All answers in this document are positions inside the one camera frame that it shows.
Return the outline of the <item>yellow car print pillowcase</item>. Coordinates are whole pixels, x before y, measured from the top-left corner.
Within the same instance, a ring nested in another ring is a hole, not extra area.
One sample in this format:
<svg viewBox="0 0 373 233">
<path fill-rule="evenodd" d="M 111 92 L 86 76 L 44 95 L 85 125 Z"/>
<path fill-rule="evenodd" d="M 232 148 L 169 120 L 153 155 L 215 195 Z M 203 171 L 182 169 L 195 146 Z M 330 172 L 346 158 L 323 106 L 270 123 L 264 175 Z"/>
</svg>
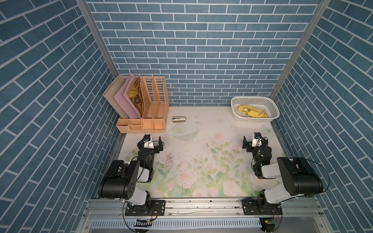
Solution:
<svg viewBox="0 0 373 233">
<path fill-rule="evenodd" d="M 249 117 L 268 117 L 267 113 L 264 110 L 252 107 L 247 104 L 242 104 L 238 107 L 238 111 L 248 115 Z"/>
</svg>

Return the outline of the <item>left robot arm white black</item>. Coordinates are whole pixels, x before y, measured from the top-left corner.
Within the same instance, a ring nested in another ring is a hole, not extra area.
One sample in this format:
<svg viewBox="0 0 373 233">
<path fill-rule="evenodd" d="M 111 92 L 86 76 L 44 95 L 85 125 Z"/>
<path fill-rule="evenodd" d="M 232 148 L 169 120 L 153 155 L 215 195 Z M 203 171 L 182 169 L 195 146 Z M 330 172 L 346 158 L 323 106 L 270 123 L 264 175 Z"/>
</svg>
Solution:
<svg viewBox="0 0 373 233">
<path fill-rule="evenodd" d="M 150 134 L 145 134 L 137 147 L 138 155 L 130 162 L 114 160 L 111 163 L 99 185 L 98 196 L 124 201 L 125 216 L 162 216 L 165 201 L 152 200 L 150 192 L 140 189 L 137 184 L 152 181 L 155 155 L 163 151 L 164 142 L 161 138 L 152 140 Z"/>
</svg>

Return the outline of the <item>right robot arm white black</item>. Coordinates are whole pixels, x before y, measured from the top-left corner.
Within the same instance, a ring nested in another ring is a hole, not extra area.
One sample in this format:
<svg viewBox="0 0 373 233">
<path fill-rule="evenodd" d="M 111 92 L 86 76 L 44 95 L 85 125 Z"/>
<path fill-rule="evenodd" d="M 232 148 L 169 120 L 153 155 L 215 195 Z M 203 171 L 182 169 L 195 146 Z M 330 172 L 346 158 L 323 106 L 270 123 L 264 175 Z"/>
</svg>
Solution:
<svg viewBox="0 0 373 233">
<path fill-rule="evenodd" d="M 278 157 L 272 163 L 272 148 L 269 140 L 255 132 L 252 141 L 243 138 L 242 148 L 252 153 L 251 168 L 260 180 L 282 182 L 269 189 L 262 189 L 255 199 L 242 200 L 243 212 L 249 215 L 281 215 L 281 203 L 324 192 L 323 183 L 305 158 Z"/>
</svg>

